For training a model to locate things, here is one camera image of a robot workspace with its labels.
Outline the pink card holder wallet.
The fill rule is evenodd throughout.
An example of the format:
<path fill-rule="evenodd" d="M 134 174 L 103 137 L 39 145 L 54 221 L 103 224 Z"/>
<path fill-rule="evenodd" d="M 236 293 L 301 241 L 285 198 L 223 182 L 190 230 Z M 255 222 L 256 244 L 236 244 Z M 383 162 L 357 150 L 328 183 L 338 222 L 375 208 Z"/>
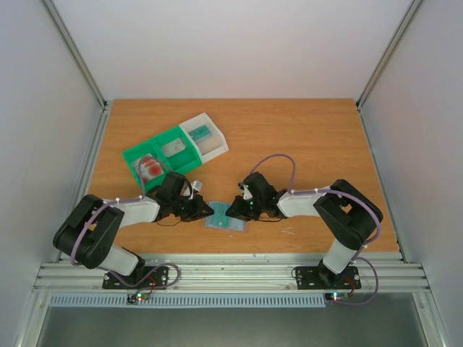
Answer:
<path fill-rule="evenodd" d="M 214 210 L 214 214 L 205 219 L 206 228 L 214 228 L 223 231 L 245 232 L 246 223 L 243 220 L 232 218 L 226 215 L 231 207 L 227 202 L 210 201 L 208 206 Z"/>

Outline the red circle white card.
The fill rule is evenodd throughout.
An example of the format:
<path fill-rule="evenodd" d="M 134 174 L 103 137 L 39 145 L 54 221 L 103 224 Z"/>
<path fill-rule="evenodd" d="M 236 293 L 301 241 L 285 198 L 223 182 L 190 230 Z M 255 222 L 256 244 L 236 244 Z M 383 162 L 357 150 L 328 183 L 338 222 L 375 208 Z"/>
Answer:
<path fill-rule="evenodd" d="M 141 175 L 142 175 L 142 180 L 144 183 L 147 183 L 149 181 L 152 181 L 156 179 L 159 176 L 162 176 L 164 171 L 159 162 L 155 166 L 150 166 L 145 169 L 140 169 L 141 170 Z"/>

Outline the teal credit card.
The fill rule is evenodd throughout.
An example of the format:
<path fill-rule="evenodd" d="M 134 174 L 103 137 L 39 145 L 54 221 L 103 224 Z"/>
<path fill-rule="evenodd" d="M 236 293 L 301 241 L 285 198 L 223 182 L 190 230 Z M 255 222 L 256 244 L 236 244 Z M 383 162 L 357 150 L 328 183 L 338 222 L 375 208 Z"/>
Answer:
<path fill-rule="evenodd" d="M 230 207 L 229 203 L 210 201 L 208 203 L 214 209 L 214 214 L 205 219 L 205 226 L 209 228 L 228 229 L 230 227 L 230 217 L 225 212 Z"/>

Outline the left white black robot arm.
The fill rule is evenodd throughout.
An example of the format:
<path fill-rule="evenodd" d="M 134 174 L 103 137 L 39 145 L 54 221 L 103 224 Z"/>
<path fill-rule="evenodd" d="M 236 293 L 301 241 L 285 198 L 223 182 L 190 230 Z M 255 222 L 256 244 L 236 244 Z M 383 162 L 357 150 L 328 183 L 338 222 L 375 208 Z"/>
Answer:
<path fill-rule="evenodd" d="M 69 256 L 71 265 L 89 270 L 105 270 L 127 288 L 137 288 L 163 265 L 147 270 L 138 254 L 114 244 L 121 228 L 141 223 L 158 223 L 171 215 L 180 223 L 212 216 L 210 207 L 196 181 L 170 171 L 161 184 L 142 190 L 138 197 L 104 200 L 85 195 L 62 223 L 53 238 L 53 246 Z"/>

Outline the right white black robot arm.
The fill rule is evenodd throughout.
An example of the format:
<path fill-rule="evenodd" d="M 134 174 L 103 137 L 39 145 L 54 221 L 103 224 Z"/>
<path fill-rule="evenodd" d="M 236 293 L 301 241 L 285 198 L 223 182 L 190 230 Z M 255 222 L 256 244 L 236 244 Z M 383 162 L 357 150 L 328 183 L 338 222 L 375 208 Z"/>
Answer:
<path fill-rule="evenodd" d="M 343 281 L 350 262 L 381 232 L 381 210 L 344 179 L 321 189 L 278 191 L 257 172 L 247 176 L 239 188 L 242 193 L 226 211 L 228 217 L 248 222 L 265 213 L 278 220 L 298 216 L 323 220 L 334 236 L 315 271 L 324 288 Z"/>

